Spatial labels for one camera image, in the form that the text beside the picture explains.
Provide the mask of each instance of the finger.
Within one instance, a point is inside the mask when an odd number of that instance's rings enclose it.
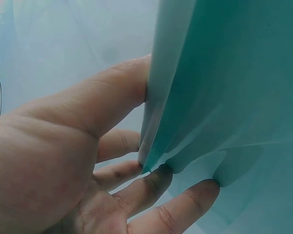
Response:
[[[138,161],[125,161],[96,170],[93,179],[106,191],[111,191],[121,184],[135,178],[142,171]]]
[[[140,133],[130,130],[111,130],[100,138],[97,163],[124,156],[139,150]]]
[[[100,138],[145,100],[150,56],[108,68],[19,110]]]
[[[118,200],[129,218],[152,206],[169,187],[171,180],[171,170],[162,165],[146,177],[113,194],[113,197]]]
[[[128,232],[181,234],[209,210],[218,194],[218,184],[211,179],[204,180],[130,222]]]

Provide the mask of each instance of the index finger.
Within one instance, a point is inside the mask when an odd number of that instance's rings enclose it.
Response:
[[[115,65],[21,109],[101,137],[145,101],[149,65],[150,56]]]
[[[219,186],[214,180],[203,180],[166,204],[130,222],[129,233],[181,234],[210,209],[218,194]]]

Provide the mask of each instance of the light blue paper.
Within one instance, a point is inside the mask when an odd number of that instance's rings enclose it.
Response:
[[[145,172],[168,164],[173,196],[220,183],[206,234],[293,234],[293,0],[161,3]]]

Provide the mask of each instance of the teal background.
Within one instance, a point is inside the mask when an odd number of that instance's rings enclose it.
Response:
[[[163,0],[153,55],[145,172],[220,183],[206,234],[293,234],[293,0]]]

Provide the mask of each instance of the hand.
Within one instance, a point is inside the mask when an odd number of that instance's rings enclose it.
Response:
[[[0,117],[0,233],[180,234],[218,196],[205,180],[127,224],[169,186],[166,166],[94,165],[138,151],[139,134],[112,129],[145,99],[150,57],[107,69]]]

